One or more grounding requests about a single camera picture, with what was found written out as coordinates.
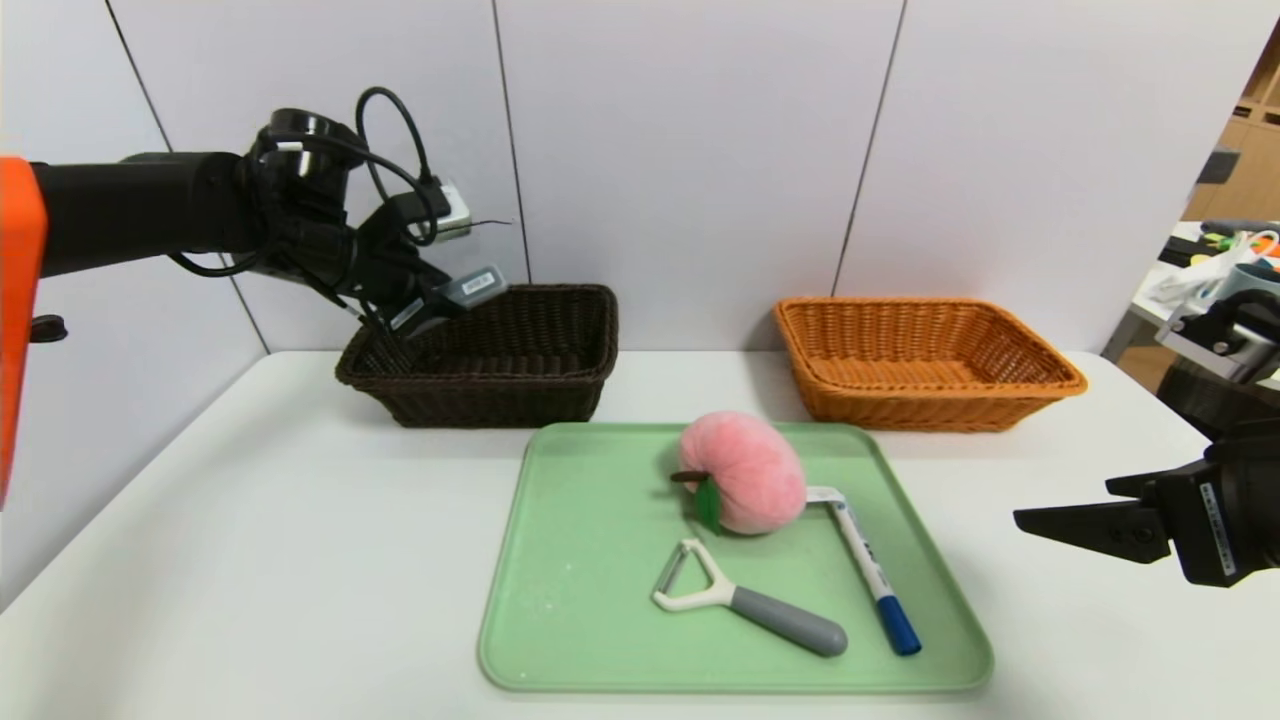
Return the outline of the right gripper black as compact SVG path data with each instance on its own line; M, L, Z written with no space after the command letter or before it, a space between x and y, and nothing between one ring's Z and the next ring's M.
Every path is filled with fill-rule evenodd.
M1171 541L1184 578L1196 585L1229 588L1277 569L1276 442L1217 442L1181 468L1110 478L1105 488L1124 498L1160 498L1164 520L1137 500L1021 509L1012 519L1027 534L1128 562L1166 559Z

